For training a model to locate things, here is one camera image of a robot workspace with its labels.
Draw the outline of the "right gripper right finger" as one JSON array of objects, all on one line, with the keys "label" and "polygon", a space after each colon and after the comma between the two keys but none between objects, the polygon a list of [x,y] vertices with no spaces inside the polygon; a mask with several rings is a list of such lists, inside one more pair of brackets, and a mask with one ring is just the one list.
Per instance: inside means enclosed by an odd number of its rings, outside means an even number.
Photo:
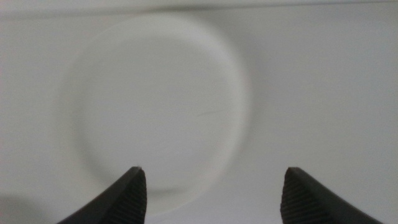
[{"label": "right gripper right finger", "polygon": [[381,224],[299,167],[285,172],[280,215],[283,224]]}]

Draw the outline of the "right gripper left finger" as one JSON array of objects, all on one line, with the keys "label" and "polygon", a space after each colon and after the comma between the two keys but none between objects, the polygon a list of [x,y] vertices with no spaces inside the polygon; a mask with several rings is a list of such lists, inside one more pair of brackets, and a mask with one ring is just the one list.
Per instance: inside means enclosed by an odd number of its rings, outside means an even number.
[{"label": "right gripper left finger", "polygon": [[144,224],[146,210],[146,175],[141,167],[132,167],[59,224]]}]

